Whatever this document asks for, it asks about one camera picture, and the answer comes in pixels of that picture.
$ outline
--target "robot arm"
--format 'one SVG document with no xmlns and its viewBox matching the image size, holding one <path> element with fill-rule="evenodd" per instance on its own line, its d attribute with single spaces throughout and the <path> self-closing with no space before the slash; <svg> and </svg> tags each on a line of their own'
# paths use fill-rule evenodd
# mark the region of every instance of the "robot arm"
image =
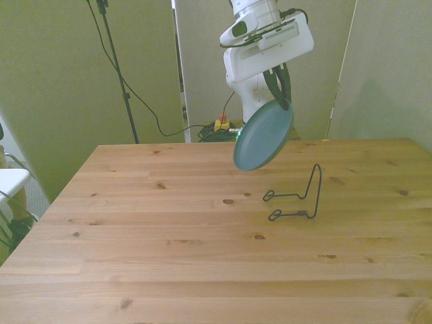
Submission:
<svg viewBox="0 0 432 324">
<path fill-rule="evenodd" d="M 261 74 L 284 64 L 314 47 L 304 13 L 284 19 L 276 0 L 235 0 L 236 22 L 221 36 L 226 80 L 240 96 L 243 122 L 248 121 L 264 99 L 256 97 Z"/>
<path fill-rule="evenodd" d="M 220 38 L 227 48 L 223 55 L 227 84 L 243 105 L 244 127 L 234 163 L 245 171 L 270 162 L 288 139 L 294 113 L 286 61 L 314 47 L 305 13 L 290 16 L 297 9 L 281 13 L 276 1 L 234 0 L 236 22 Z M 275 100 L 257 97 L 256 91 L 263 88 Z"/>
</svg>

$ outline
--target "blue plate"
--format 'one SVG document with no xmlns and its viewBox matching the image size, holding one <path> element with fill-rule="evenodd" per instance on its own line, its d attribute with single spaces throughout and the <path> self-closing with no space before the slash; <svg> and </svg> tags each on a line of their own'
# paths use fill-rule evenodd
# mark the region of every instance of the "blue plate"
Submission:
<svg viewBox="0 0 432 324">
<path fill-rule="evenodd" d="M 286 111 L 272 100 L 253 114 L 237 139 L 236 167 L 244 171 L 258 169 L 280 152 L 294 124 L 294 112 L 288 103 L 290 108 Z"/>
</svg>

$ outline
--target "microphone stand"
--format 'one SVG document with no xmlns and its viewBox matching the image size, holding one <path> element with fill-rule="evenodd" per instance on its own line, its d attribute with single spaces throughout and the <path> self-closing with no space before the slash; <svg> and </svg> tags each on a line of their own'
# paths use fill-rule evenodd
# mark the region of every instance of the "microphone stand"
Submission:
<svg viewBox="0 0 432 324">
<path fill-rule="evenodd" d="M 107 16 L 106 16 L 107 11 L 105 10 L 105 7 L 108 7 L 108 0 L 96 0 L 96 2 L 97 2 L 97 6 L 99 8 L 99 13 L 102 15 L 103 22 L 105 24 L 105 29 L 107 30 L 109 44 L 111 45 L 111 51 L 113 52 L 115 69 L 117 70 L 117 74 L 119 76 L 121 91 L 123 92 L 123 100 L 124 100 L 124 103 L 126 104 L 126 109 L 128 110 L 130 125 L 132 127 L 132 132 L 134 133 L 135 143 L 139 144 L 138 135 L 136 134 L 135 124 L 134 124 L 134 119 L 132 117 L 132 112 L 130 110 L 130 105 L 129 105 L 130 94 L 127 93 L 125 88 L 124 88 L 123 76 L 122 76 L 122 73 L 120 72 L 120 66 L 119 66 L 119 62 L 117 60 L 117 55 L 115 54 L 113 39 L 111 37 L 111 33 L 110 33 L 109 27 L 108 27 L 108 21 L 107 21 Z"/>
</svg>

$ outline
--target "wooden table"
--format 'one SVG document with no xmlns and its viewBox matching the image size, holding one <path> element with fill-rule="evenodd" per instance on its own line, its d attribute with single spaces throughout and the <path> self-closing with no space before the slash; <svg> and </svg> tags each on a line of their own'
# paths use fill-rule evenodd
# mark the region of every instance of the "wooden table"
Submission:
<svg viewBox="0 0 432 324">
<path fill-rule="evenodd" d="M 100 146 L 0 268 L 0 323 L 432 323 L 432 156 L 410 140 Z M 303 193 L 323 168 L 316 218 Z"/>
</svg>

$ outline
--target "black wire stand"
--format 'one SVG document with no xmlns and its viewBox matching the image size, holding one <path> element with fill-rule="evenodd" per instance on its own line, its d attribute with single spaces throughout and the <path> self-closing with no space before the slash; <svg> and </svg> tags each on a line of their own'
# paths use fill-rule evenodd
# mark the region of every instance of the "black wire stand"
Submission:
<svg viewBox="0 0 432 324">
<path fill-rule="evenodd" d="M 315 204 L 315 212 L 312 216 L 308 214 L 307 211 L 298 211 L 297 213 L 289 213 L 289 214 L 282 214 L 282 211 L 280 209 L 276 209 L 272 214 L 269 216 L 269 221 L 275 221 L 279 217 L 283 216 L 306 216 L 309 219 L 315 218 L 317 216 L 318 212 L 318 204 L 319 204 L 319 194 L 321 192 L 321 183 L 323 181 L 323 171 L 321 170 L 321 166 L 319 164 L 315 164 L 312 169 L 312 173 L 310 175 L 308 187 L 306 189 L 306 192 L 304 193 L 304 196 L 301 196 L 299 194 L 276 194 L 274 190 L 269 190 L 263 197 L 263 200 L 265 202 L 275 198 L 275 197 L 288 197 L 288 196 L 297 196 L 299 199 L 305 199 L 308 196 L 309 188 L 311 187 L 312 179 L 315 174 L 315 170 L 319 170 L 319 184 L 318 184 L 318 193 L 317 193 L 317 203 Z"/>
</svg>

